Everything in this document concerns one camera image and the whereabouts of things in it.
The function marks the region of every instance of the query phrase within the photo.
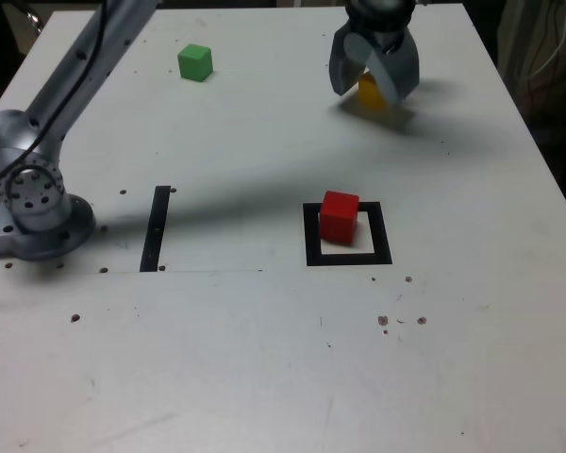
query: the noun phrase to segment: black cable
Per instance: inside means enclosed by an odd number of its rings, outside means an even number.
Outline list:
[[[549,33],[549,16],[551,14],[551,9],[553,6],[553,2],[549,2],[549,5],[547,5],[547,11],[545,12],[545,31],[543,32],[543,37],[541,38],[541,42],[539,43],[539,47],[537,48],[537,52],[535,52],[535,56],[532,58],[532,61],[530,62],[530,67],[528,68],[528,74],[532,74],[532,70],[535,67],[535,62],[537,61],[537,58],[539,57],[539,54],[541,53],[541,50],[543,48],[543,45],[545,44],[545,41],[547,41],[547,33]],[[529,101],[529,112],[528,112],[528,122],[531,123],[532,122],[532,113],[533,113],[533,107],[534,107],[534,98],[533,98],[533,92],[532,92],[532,86],[530,84],[530,78],[528,79],[528,81],[526,82],[526,89],[528,91],[528,101]]]
[[[103,37],[105,36],[105,27],[107,26],[107,1],[108,0],[101,1],[100,24],[98,28],[98,33],[96,35],[96,43],[94,44],[94,48],[92,49],[92,55],[88,60],[88,64],[84,68],[84,72],[75,82],[74,86],[69,90],[69,92],[67,92],[67,95],[63,98],[63,100],[58,105],[55,112],[48,119],[48,121],[46,122],[46,126],[40,132],[36,140],[34,140],[34,142],[24,151],[24,153],[21,156],[19,156],[17,159],[11,162],[4,170],[0,172],[0,180],[6,175],[8,175],[12,170],[14,170],[17,165],[23,162],[27,158],[27,156],[29,156],[34,151],[34,149],[38,147],[38,145],[42,142],[44,137],[46,137],[46,134],[50,130],[50,127],[57,120],[58,116],[63,111],[63,109],[65,109],[69,101],[71,101],[72,97],[74,97],[75,92],[77,92],[79,87],[82,85],[82,83],[88,76],[88,73],[91,71],[94,62],[96,61],[98,54],[101,51],[101,46],[103,45]]]
[[[556,47],[559,46],[559,33],[558,33],[559,7],[561,7],[561,2],[556,3],[556,9],[554,10],[554,35],[556,36]],[[558,71],[558,65],[559,65],[559,52],[556,55],[556,60],[554,61],[554,69],[552,70],[551,79],[549,80],[549,84],[547,85],[547,93],[545,94],[543,112],[547,110],[547,106],[549,105],[549,98],[551,97],[551,91],[553,90],[554,83],[556,81],[556,72]]]

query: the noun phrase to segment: green cube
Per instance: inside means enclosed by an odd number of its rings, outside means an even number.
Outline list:
[[[178,54],[178,68],[182,78],[203,82],[213,71],[210,48],[189,44]]]

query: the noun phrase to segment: white table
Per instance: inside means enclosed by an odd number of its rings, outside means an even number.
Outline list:
[[[89,17],[53,16],[0,109]],[[566,453],[556,182],[462,7],[414,14],[402,133],[338,107],[345,17],[156,14],[61,155],[108,232],[62,269],[0,260],[0,453]],[[203,84],[176,73],[187,42],[212,49]],[[157,185],[166,271],[139,273]],[[393,265],[306,266],[325,190],[380,203]]]

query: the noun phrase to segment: black square outline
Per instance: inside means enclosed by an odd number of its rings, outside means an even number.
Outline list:
[[[306,242],[307,266],[365,266],[392,264],[388,236],[384,226],[384,216],[379,202],[358,204],[358,211],[369,215],[369,229],[374,243],[374,253],[350,253],[324,255],[319,238],[319,212],[321,203],[304,203],[304,239]]]

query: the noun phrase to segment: red cube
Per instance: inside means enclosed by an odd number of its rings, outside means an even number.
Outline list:
[[[332,243],[352,243],[357,216],[358,196],[327,191],[319,219],[321,239]]]

